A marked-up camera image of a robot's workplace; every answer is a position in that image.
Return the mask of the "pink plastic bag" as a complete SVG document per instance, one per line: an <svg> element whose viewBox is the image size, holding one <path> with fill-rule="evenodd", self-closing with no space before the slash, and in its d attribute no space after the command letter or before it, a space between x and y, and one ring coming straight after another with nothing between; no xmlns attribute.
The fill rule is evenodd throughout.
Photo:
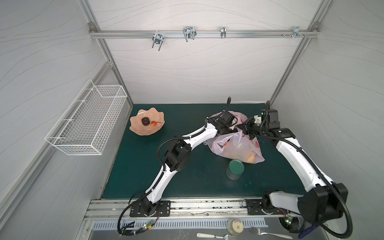
<svg viewBox="0 0 384 240"><path fill-rule="evenodd" d="M237 117L238 122L236 125L242 124L247 120L247 116L242 113L234 111L229 112ZM236 133L220 135L209 139L204 142L204 145L208 146L212 153L223 158L247 163L247 160L251 155L257 154L257 162L255 164L265 161L258 139L256 137L250 139L248 135L245 135L239 130Z"/></svg>

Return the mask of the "dark passion fruit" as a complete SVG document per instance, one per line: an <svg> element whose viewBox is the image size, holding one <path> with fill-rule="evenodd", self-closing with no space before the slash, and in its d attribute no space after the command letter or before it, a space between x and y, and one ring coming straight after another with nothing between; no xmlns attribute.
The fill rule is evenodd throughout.
<svg viewBox="0 0 384 240"><path fill-rule="evenodd" d="M149 126L151 124L151 120L148 117L144 117L141 119L143 126Z"/></svg>

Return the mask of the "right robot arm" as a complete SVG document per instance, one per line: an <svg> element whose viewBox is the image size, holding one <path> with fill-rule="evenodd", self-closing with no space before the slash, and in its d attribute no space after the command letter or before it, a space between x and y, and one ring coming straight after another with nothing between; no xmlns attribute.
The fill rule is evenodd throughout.
<svg viewBox="0 0 384 240"><path fill-rule="evenodd" d="M283 191L269 191L261 202L266 213L280 208L301 215L308 223L324 223L345 216L352 223L346 207L348 190L343 184L336 184L324 174L301 148L296 136L288 128L280 128L279 123L268 123L266 118L257 123L250 118L238 128L250 138L263 136L276 144L276 149L285 157L305 187L304 195Z"/></svg>

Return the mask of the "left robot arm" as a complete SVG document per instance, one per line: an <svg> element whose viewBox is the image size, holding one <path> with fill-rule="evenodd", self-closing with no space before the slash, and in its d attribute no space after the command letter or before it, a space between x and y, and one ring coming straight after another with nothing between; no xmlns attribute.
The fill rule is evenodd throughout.
<svg viewBox="0 0 384 240"><path fill-rule="evenodd" d="M204 126L190 134L164 141L157 150L157 158L162 167L151 186L140 198L143 212L151 215L155 211L166 187L173 176L187 165L194 148L218 135L235 132L235 125L235 121L208 120Z"/></svg>

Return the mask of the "clear jar green lid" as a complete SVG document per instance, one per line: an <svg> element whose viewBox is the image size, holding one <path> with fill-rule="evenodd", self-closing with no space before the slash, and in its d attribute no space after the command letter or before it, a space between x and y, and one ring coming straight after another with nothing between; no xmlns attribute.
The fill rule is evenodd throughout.
<svg viewBox="0 0 384 240"><path fill-rule="evenodd" d="M238 180L245 170L244 164L239 160L231 160L228 164L226 175L232 180Z"/></svg>

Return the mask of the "pink fruit bowl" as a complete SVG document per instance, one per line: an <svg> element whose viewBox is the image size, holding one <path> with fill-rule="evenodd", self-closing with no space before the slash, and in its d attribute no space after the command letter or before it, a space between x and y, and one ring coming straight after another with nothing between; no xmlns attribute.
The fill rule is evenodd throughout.
<svg viewBox="0 0 384 240"><path fill-rule="evenodd" d="M158 132L165 124L165 115L155 108L140 109L130 118L130 130L139 136L149 136Z"/></svg>

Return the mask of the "metal hook clamp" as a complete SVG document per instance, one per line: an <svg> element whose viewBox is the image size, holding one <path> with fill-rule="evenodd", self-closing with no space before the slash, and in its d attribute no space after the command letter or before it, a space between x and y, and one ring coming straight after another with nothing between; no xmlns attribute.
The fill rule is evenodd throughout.
<svg viewBox="0 0 384 240"><path fill-rule="evenodd" d="M290 39L295 39L295 38L307 38L309 35L308 34L302 34L300 32L300 27L295 27L292 31L292 33L286 35L282 34L284 38L290 38Z"/></svg>
<svg viewBox="0 0 384 240"><path fill-rule="evenodd" d="M225 39L227 35L227 29L226 27L221 27L221 38Z"/></svg>
<svg viewBox="0 0 384 240"><path fill-rule="evenodd" d="M195 27L186 27L183 29L183 34L185 37L186 42L189 41L189 39L194 40L197 32Z"/></svg>
<svg viewBox="0 0 384 240"><path fill-rule="evenodd" d="M163 35L159 32L156 32L155 34L153 34L152 41L152 48L154 48L155 45L158 45L158 51L160 51L164 42Z"/></svg>

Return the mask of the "white vent strip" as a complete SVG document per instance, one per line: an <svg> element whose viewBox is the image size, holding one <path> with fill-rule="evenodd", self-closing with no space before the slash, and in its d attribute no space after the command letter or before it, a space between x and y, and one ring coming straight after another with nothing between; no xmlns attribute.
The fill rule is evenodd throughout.
<svg viewBox="0 0 384 240"><path fill-rule="evenodd" d="M229 218L215 219L159 219L152 227L155 230L176 229L226 229ZM245 228L268 228L265 218L239 218ZM117 221L94 221L93 231L116 231Z"/></svg>

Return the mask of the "silver fork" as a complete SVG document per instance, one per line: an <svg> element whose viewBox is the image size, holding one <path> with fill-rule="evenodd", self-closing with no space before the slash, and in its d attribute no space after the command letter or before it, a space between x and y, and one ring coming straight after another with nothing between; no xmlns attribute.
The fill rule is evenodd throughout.
<svg viewBox="0 0 384 240"><path fill-rule="evenodd" d="M262 231L260 228L254 228L254 227L252 227L250 229L250 232L253 234L259 235L259 236L270 235L270 236L278 237L278 238L285 239L285 240L292 240L293 239L293 237L291 237L289 235L268 233L268 232Z"/></svg>

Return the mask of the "blue knife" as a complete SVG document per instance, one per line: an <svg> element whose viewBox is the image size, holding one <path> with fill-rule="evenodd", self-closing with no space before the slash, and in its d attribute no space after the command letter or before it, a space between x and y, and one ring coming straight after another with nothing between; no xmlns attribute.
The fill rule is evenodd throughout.
<svg viewBox="0 0 384 240"><path fill-rule="evenodd" d="M314 231L316 228L318 228L318 227L319 227L318 224L313 224L311 227L308 227L308 228L306 228L305 230L303 230L303 231L299 234L298 238L299 238L299 239L304 238L305 236L307 236L309 233L313 232L313 231Z"/></svg>

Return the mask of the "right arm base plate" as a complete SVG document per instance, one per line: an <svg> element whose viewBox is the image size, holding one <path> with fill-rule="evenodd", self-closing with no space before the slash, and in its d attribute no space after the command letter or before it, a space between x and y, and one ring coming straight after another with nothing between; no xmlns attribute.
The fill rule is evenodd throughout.
<svg viewBox="0 0 384 240"><path fill-rule="evenodd" d="M268 215L262 209L261 199L245 199L245 208L249 216Z"/></svg>

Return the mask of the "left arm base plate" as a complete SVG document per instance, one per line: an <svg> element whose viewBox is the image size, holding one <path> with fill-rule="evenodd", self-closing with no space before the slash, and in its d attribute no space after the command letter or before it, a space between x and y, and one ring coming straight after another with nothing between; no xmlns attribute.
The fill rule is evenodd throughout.
<svg viewBox="0 0 384 240"><path fill-rule="evenodd" d="M170 211L170 201L159 201L153 204L147 199L143 199L132 206L130 210L130 217L169 217Z"/></svg>

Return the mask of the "white handled fork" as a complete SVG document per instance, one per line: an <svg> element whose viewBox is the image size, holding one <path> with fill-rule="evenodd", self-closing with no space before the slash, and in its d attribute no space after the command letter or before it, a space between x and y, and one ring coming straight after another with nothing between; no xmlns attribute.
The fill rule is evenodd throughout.
<svg viewBox="0 0 384 240"><path fill-rule="evenodd" d="M197 233L197 238L206 238L206 239L219 239L219 240L236 240L237 236L231 236L231 235L213 235L213 234L206 234L206 233Z"/></svg>

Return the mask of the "metal crossbar rail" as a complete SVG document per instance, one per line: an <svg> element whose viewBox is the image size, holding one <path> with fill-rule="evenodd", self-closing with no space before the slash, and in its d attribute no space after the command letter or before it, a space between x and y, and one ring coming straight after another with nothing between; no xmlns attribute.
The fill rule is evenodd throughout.
<svg viewBox="0 0 384 240"><path fill-rule="evenodd" d="M225 39L253 39L253 38L284 38L282 34L290 34L293 30L229 30ZM164 39L183 39L182 30L165 31L97 31L90 33L93 39L151 39L153 34L159 32ZM221 30L196 30L195 39L222 39ZM321 32L300 30L302 34L308 34L308 38L317 38Z"/></svg>

